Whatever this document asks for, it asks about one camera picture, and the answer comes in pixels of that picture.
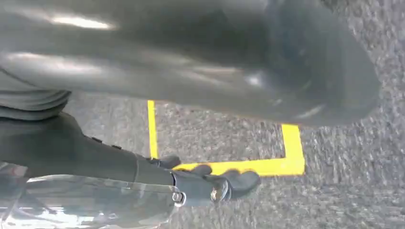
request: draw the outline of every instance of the yellow floor marking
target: yellow floor marking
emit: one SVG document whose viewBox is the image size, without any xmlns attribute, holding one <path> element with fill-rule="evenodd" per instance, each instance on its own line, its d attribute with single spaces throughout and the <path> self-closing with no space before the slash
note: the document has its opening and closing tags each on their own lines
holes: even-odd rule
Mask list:
<svg viewBox="0 0 405 229">
<path fill-rule="evenodd" d="M 149 122 L 149 148 L 152 158 L 159 158 L 158 136 L 156 133 L 155 102 L 148 100 L 148 122 Z"/>
<path fill-rule="evenodd" d="M 150 156 L 158 158 L 156 135 L 155 104 L 148 101 Z M 305 172 L 305 158 L 302 152 L 299 128 L 295 125 L 282 125 L 285 158 L 263 159 L 254 161 L 226 161 L 213 163 L 184 164 L 175 169 L 193 169 L 198 165 L 210 165 L 213 175 L 220 175 L 229 169 L 240 172 L 255 171 L 260 176 L 291 176 Z"/>
</svg>

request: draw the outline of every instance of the finger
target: finger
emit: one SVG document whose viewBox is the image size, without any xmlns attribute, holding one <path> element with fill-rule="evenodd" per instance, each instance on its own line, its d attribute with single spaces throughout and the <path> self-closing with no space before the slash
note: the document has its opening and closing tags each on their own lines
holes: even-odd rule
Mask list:
<svg viewBox="0 0 405 229">
<path fill-rule="evenodd" d="M 232 189 L 232 199 L 241 198 L 246 196 L 251 191 L 256 189 L 261 181 L 260 176 L 252 171 L 242 173 L 237 177 L 229 179 L 229 183 Z"/>
<path fill-rule="evenodd" d="M 160 159 L 160 167 L 172 169 L 181 164 L 178 156 L 166 156 Z"/>
<path fill-rule="evenodd" d="M 226 178 L 231 178 L 231 177 L 237 177 L 240 175 L 240 172 L 236 169 L 231 169 L 226 172 L 224 172 L 221 176 L 226 177 Z"/>
<path fill-rule="evenodd" d="M 209 165 L 201 165 L 195 167 L 191 172 L 199 175 L 209 175 L 213 172 L 213 169 Z"/>
</svg>

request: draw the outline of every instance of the gloved hand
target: gloved hand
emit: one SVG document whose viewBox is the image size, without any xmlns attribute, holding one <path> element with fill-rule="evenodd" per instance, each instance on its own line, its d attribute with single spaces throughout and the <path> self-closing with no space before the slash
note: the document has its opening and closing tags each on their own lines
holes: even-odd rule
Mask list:
<svg viewBox="0 0 405 229">
<path fill-rule="evenodd" d="M 149 161 L 171 170 L 175 187 L 185 194 L 186 206 L 201 206 L 242 198 L 260 184 L 259 175 L 253 171 L 240 174 L 237 170 L 229 170 L 220 176 L 214 176 L 211 175 L 212 169 L 208 165 L 198 166 L 191 171 L 172 170 L 181 163 L 177 156 Z"/>
</svg>

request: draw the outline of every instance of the clear plastic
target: clear plastic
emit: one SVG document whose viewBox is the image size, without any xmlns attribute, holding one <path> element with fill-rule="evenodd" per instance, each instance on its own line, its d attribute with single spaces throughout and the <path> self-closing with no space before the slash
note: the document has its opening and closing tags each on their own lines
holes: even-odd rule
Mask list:
<svg viewBox="0 0 405 229">
<path fill-rule="evenodd" d="M 179 206 L 172 186 L 25 171 L 0 162 L 1 229 L 151 229 Z"/>
</svg>

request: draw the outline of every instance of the gray carpet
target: gray carpet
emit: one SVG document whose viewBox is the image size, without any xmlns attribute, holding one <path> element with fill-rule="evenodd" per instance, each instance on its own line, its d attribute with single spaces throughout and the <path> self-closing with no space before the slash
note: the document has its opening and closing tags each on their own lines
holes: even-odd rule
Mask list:
<svg viewBox="0 0 405 229">
<path fill-rule="evenodd" d="M 305 176 L 266 178 L 249 199 L 181 209 L 162 228 L 405 228 L 405 0 L 325 4 L 367 48 L 381 105 L 349 127 L 303 128 Z M 148 155 L 145 101 L 75 94 L 66 110 L 87 134 Z M 157 128 L 161 155 L 185 162 L 283 156 L 273 123 L 157 104 Z"/>
</svg>

